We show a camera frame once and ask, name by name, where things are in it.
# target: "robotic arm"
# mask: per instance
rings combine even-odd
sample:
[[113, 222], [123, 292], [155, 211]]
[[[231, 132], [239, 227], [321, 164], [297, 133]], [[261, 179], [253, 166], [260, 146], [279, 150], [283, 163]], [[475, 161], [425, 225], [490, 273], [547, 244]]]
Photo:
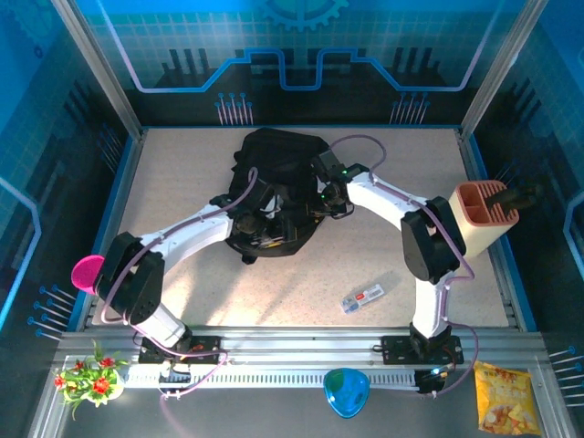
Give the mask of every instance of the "robotic arm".
[[[303, 198], [307, 200], [303, 211], [312, 224], [319, 223], [327, 215], [342, 217], [350, 207], [357, 205], [401, 230], [404, 259], [415, 277], [416, 286], [411, 343], [419, 358], [424, 360], [450, 337], [450, 327], [445, 321], [444, 286], [454, 276], [459, 262], [423, 207], [439, 218], [464, 254], [464, 241], [450, 206], [444, 198], [427, 200], [393, 187], [360, 164], [346, 168], [328, 148], [312, 156], [310, 168], [311, 178], [315, 180], [311, 186], [314, 191]], [[249, 254], [262, 256], [262, 250], [268, 252], [282, 242], [307, 241], [314, 232], [308, 230], [308, 237], [303, 237], [295, 226], [278, 222], [276, 212], [286, 209], [287, 200], [293, 198], [290, 193], [259, 178], [256, 186], [255, 192], [250, 193], [255, 198], [253, 205], [223, 211], [220, 207], [224, 207], [229, 198], [219, 196], [190, 218], [156, 233], [140, 237], [129, 233], [118, 235], [95, 277], [93, 290], [107, 299], [132, 258], [164, 236], [132, 267], [114, 291], [109, 305], [155, 343], [179, 353], [189, 351], [191, 331], [161, 303], [162, 279], [167, 272], [185, 258], [217, 242], [227, 241], [244, 255], [245, 261]], [[239, 235], [245, 236], [244, 244], [237, 240]], [[268, 252], [265, 256], [289, 254], [289, 251], [278, 255]]]

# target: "beige work surface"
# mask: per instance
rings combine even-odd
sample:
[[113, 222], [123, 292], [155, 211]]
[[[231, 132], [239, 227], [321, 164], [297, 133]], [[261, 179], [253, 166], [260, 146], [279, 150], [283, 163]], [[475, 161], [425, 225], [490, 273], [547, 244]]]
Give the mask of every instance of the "beige work surface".
[[[120, 231], [157, 231], [225, 193], [233, 175], [233, 154], [252, 130], [150, 130]], [[376, 173], [420, 196], [448, 198], [466, 179], [452, 130], [287, 130], [316, 134], [328, 143], [353, 133], [372, 135], [388, 150], [387, 161]], [[335, 152], [347, 165], [371, 166], [381, 156], [378, 147], [365, 140], [347, 141]], [[453, 288], [451, 320], [507, 326], [488, 254], [470, 262], [476, 280]], [[352, 315], [342, 312], [340, 301], [348, 293], [377, 283], [385, 297]], [[291, 257], [259, 258], [246, 266], [227, 244], [209, 246], [168, 273], [162, 302], [189, 325], [404, 327], [412, 320], [415, 290], [403, 262], [400, 232], [358, 208], [346, 219], [326, 220]]]

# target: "blue bowl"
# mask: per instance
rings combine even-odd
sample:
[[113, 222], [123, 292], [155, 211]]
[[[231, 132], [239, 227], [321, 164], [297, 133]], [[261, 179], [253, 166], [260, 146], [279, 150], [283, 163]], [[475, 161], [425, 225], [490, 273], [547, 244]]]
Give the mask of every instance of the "blue bowl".
[[324, 382], [327, 402], [342, 418], [357, 415], [369, 398], [370, 382], [360, 371], [349, 368], [331, 370]]

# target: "glass panel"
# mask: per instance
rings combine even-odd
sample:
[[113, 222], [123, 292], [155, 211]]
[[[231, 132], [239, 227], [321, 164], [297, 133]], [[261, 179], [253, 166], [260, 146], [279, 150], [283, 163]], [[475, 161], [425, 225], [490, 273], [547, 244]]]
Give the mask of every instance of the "glass panel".
[[458, 124], [523, 0], [78, 0], [145, 125]]
[[490, 178], [543, 189], [508, 236], [551, 351], [584, 350], [583, 20], [582, 3], [550, 0], [475, 133]]
[[26, 436], [57, 346], [50, 337], [64, 329], [77, 294], [69, 273], [91, 251], [128, 136], [50, 2], [5, 9], [0, 404], [10, 418], [3, 436]]

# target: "chip bag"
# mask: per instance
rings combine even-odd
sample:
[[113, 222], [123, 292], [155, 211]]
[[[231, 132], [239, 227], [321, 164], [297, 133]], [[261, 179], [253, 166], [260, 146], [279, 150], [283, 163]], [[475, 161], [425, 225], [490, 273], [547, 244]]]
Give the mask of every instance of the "chip bag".
[[474, 364], [478, 428], [500, 435], [541, 435], [529, 373]]

